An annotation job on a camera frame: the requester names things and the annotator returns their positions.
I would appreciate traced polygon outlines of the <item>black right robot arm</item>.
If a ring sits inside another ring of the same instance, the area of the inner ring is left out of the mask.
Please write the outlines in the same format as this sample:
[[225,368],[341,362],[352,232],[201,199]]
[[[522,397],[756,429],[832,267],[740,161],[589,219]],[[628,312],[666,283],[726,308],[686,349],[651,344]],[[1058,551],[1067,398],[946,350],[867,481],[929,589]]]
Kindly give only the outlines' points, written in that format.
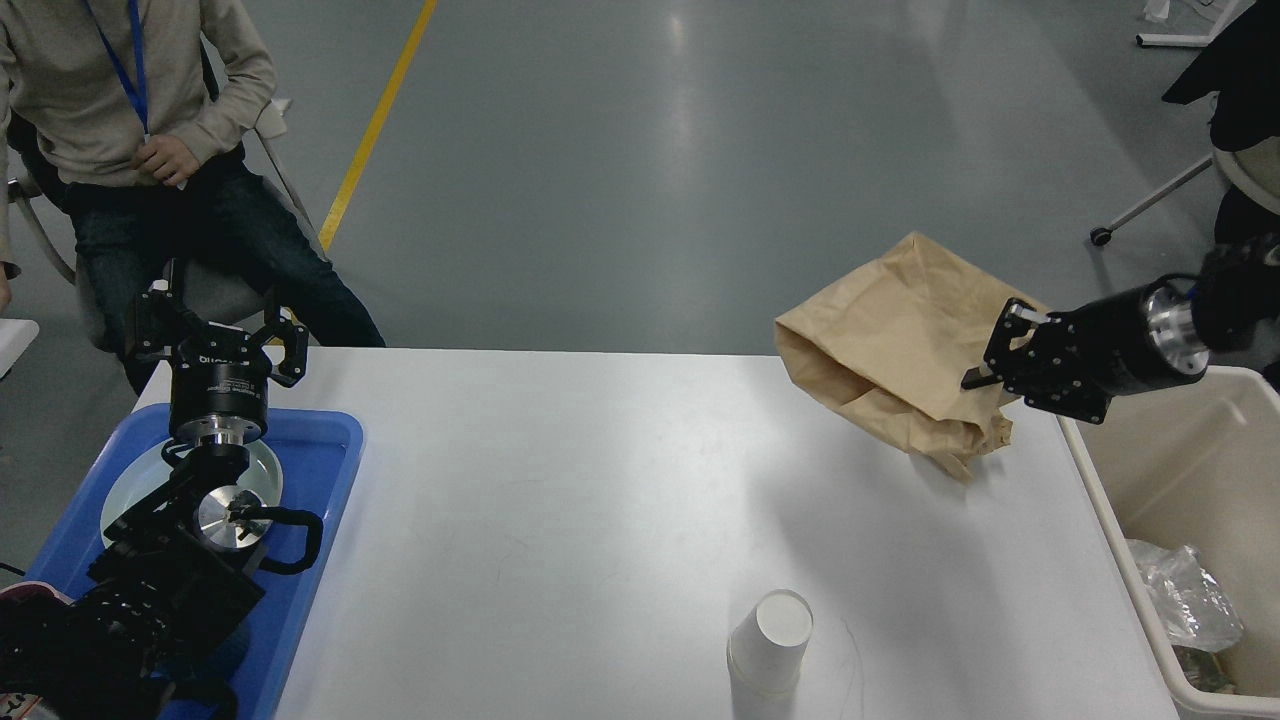
[[1277,315],[1277,236],[1215,249],[1196,274],[1169,273],[1070,311],[1004,305],[963,389],[1000,386],[1025,405],[1100,424],[1120,396],[1198,382],[1215,354],[1249,346]]

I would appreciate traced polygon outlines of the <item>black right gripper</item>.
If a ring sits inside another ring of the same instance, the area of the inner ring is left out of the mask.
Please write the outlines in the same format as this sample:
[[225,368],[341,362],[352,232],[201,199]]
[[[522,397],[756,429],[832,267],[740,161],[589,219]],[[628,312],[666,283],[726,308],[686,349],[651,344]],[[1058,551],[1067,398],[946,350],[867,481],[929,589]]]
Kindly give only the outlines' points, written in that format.
[[1208,364],[1190,297],[1152,282],[1071,311],[1009,299],[960,388],[1000,386],[1029,407],[1100,425],[1114,397],[1196,383]]

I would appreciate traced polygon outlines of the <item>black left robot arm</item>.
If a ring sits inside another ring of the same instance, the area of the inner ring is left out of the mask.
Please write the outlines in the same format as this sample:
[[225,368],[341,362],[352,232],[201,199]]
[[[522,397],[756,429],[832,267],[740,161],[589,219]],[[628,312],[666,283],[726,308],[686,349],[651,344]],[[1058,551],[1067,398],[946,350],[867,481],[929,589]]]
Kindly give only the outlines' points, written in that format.
[[155,719],[174,700],[233,719],[229,683],[195,669],[264,597],[256,571],[296,575],[321,551],[319,515],[241,484],[268,430],[268,386],[303,378],[308,331],[273,291],[256,332],[206,322],[175,274],[137,296],[125,342],[172,368],[168,479],[108,527],[78,600],[42,582],[3,592],[3,693],[58,719]]

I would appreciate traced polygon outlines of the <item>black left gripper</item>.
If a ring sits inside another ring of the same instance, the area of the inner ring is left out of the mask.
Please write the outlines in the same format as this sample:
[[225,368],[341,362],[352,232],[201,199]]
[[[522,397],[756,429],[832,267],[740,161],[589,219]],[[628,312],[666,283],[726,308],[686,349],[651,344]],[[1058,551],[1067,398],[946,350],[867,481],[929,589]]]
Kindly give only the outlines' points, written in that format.
[[206,320],[186,304],[187,260],[172,258],[137,293],[125,320],[129,360],[170,361],[169,433],[183,445],[250,445],[268,430],[268,379],[298,384],[310,332],[275,288],[266,292],[262,327],[248,334],[201,341]]

